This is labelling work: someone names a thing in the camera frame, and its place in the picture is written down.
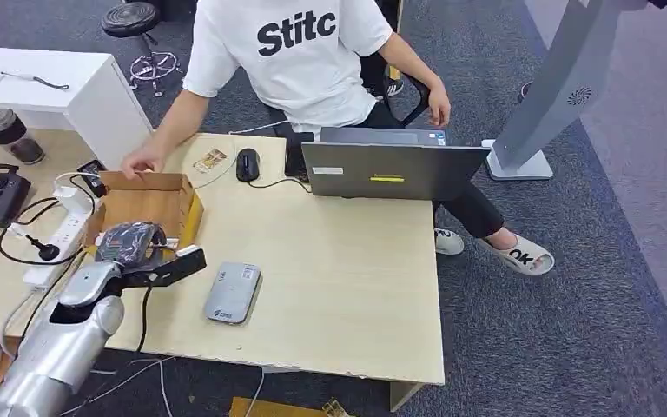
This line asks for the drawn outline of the person's right hand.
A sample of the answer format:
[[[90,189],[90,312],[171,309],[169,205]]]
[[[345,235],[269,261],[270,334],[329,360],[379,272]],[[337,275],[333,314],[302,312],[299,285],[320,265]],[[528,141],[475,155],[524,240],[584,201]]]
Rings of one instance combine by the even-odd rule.
[[[166,157],[167,151],[162,145],[147,143],[124,157],[121,171],[128,179],[136,178],[145,171],[160,173]]]

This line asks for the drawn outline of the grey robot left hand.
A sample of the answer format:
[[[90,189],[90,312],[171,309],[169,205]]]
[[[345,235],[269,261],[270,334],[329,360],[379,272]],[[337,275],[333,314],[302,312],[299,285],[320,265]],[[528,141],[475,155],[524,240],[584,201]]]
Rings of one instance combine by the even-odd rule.
[[[124,222],[107,230],[97,246],[95,261],[116,266],[122,273],[159,266],[167,236],[153,222]]]

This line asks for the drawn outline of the person's left hand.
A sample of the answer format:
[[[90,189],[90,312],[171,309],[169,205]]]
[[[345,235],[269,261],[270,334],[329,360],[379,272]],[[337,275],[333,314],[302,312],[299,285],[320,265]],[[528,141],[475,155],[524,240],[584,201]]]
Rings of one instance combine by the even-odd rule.
[[[437,83],[429,90],[430,123],[439,128],[445,127],[451,117],[451,103],[446,88],[443,83]]]

